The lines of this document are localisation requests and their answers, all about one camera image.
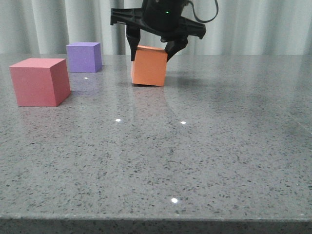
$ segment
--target cube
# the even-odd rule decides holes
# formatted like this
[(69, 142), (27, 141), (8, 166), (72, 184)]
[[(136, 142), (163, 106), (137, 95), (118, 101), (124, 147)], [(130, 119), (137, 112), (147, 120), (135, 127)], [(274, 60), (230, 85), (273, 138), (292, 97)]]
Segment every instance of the cube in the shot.
[(101, 44), (76, 42), (66, 46), (70, 72), (98, 72), (102, 68)]
[(132, 63), (132, 83), (163, 86), (166, 78), (167, 57), (167, 53), (161, 48), (139, 45)]
[(18, 106), (56, 107), (71, 93), (63, 58), (29, 58), (10, 72)]

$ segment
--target gray curtain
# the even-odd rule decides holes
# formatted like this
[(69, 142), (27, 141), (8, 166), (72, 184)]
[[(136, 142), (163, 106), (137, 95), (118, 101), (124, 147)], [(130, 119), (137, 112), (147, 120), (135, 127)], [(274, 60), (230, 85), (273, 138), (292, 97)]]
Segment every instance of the gray curtain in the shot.
[[(194, 0), (200, 18), (215, 13), (213, 0)], [(110, 25), (115, 8), (142, 0), (0, 0), (0, 53), (64, 54), (76, 41), (101, 42), (103, 54), (129, 54), (123, 25)], [(220, 13), (203, 40), (189, 37), (188, 55), (312, 54), (312, 0), (219, 0)], [(183, 16), (193, 18), (188, 6)], [(142, 33), (143, 45), (164, 48)]]

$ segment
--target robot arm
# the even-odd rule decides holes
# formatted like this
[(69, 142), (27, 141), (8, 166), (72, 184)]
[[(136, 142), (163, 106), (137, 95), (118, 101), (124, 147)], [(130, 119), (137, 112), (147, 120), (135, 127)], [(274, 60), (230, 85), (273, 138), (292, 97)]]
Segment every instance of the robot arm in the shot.
[(193, 3), (187, 0), (143, 0), (142, 8), (112, 9), (111, 25), (126, 24), (131, 61), (134, 61), (136, 56), (141, 29), (161, 36), (161, 42), (167, 42), (165, 48), (168, 54), (167, 61), (187, 46), (189, 35), (200, 39), (204, 37), (206, 33), (204, 24), (181, 16), (184, 6), (188, 3), (194, 7)]

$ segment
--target gray countertop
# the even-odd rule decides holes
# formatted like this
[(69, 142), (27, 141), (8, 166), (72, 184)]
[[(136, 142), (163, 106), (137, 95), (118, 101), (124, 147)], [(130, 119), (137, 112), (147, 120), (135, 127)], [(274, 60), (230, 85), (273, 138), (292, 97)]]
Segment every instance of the gray countertop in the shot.
[(104, 56), (59, 107), (18, 107), (29, 57), (0, 56), (0, 217), (311, 221), (311, 56), (175, 56), (164, 87)]

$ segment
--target cable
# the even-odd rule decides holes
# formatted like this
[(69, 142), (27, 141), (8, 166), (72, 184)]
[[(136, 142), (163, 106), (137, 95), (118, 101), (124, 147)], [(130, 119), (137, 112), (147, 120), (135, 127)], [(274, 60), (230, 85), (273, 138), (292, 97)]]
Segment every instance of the cable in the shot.
[(196, 15), (194, 3), (193, 3), (192, 1), (189, 1), (189, 0), (187, 1), (187, 3), (189, 3), (189, 4), (192, 5), (194, 17), (195, 17), (195, 19), (196, 19), (198, 22), (200, 22), (200, 23), (209, 23), (209, 22), (213, 21), (213, 20), (216, 18), (216, 16), (217, 16), (218, 13), (219, 13), (219, 5), (218, 5), (218, 1), (217, 1), (217, 0), (214, 0), (214, 2), (215, 2), (215, 7), (216, 7), (216, 14), (215, 14), (215, 16), (214, 16), (212, 19), (210, 19), (210, 20), (201, 20), (201, 19), (198, 18), (197, 15)]

